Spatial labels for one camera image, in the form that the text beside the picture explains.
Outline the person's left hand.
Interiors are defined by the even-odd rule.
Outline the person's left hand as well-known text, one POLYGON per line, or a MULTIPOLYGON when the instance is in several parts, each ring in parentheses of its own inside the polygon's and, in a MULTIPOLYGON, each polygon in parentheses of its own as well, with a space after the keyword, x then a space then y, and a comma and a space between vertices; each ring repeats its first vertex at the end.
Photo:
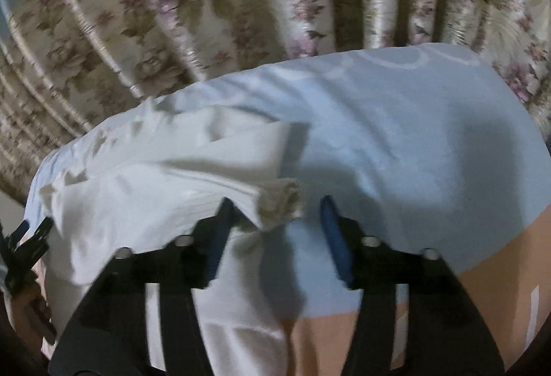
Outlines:
POLYGON ((34 306, 47 319, 51 318, 50 307, 43 297, 43 277, 31 270, 26 284, 15 295, 5 295, 8 320, 18 338, 30 351, 33 357, 43 356, 43 334, 31 323, 29 313, 34 306))

